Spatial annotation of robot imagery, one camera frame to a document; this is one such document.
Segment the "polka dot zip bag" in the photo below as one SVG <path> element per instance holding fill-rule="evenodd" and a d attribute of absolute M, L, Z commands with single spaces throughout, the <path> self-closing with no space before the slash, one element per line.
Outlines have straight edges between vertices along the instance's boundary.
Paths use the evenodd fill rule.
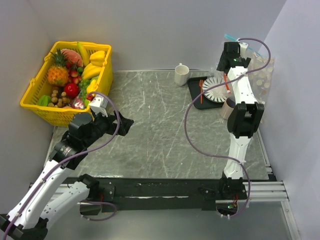
<path fill-rule="evenodd" d="M 246 56 L 248 58 L 251 58 L 251 61 L 248 66 L 249 71 L 263 67 L 268 60 L 267 55 L 260 55 L 259 53 L 251 49 L 247 51 Z M 248 75 L 252 92 L 255 98 L 261 104 L 265 104 L 268 100 L 272 84 L 274 65 L 275 59 L 272 57 L 267 67 L 259 71 L 252 72 Z"/>

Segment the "toy pineapple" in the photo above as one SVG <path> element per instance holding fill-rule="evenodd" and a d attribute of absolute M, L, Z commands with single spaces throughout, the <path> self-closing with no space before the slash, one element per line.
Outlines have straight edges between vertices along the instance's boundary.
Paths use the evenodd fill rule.
<path fill-rule="evenodd" d="M 53 86 L 64 87 L 69 81 L 68 59 L 60 49 L 57 49 L 56 53 L 50 53 L 52 54 L 53 65 L 48 70 L 48 82 Z"/>

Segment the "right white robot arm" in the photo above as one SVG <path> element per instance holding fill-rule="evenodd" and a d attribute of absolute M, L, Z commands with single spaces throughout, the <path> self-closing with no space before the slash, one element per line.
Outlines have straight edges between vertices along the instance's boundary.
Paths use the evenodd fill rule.
<path fill-rule="evenodd" d="M 229 159 L 218 188 L 219 195 L 224 199 L 240 196 L 246 190 L 243 185 L 246 153 L 265 109 L 254 96 L 247 75 L 251 59 L 244 57 L 246 47 L 245 43 L 225 42 L 217 66 L 217 70 L 231 81 L 235 102 L 227 120 L 227 130 L 230 133 Z"/>

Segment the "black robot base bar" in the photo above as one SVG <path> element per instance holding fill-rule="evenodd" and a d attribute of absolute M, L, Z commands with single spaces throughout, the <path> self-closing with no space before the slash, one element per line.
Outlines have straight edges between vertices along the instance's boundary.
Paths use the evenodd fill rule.
<path fill-rule="evenodd" d="M 243 179 L 175 178 L 95 178 L 88 174 L 77 178 L 90 187 L 89 201 L 105 203 L 102 211 L 135 210 L 216 210 L 217 201 L 245 200 L 249 191 Z"/>

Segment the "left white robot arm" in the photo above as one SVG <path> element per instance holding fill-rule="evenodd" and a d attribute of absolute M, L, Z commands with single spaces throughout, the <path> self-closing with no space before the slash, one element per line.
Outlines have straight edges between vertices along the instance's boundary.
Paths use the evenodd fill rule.
<path fill-rule="evenodd" d="M 100 182 L 84 174 L 62 195 L 52 200 L 53 194 L 66 178 L 90 153 L 89 147 L 108 134 L 112 137 L 125 136 L 134 120 L 125 118 L 115 111 L 105 116 L 98 113 L 78 113 L 68 125 L 42 173 L 19 203 L 6 214 L 0 216 L 0 229 L 4 238 L 14 240 L 43 240 L 49 228 L 70 207 L 78 202 L 94 201 L 101 204 L 103 194 Z"/>

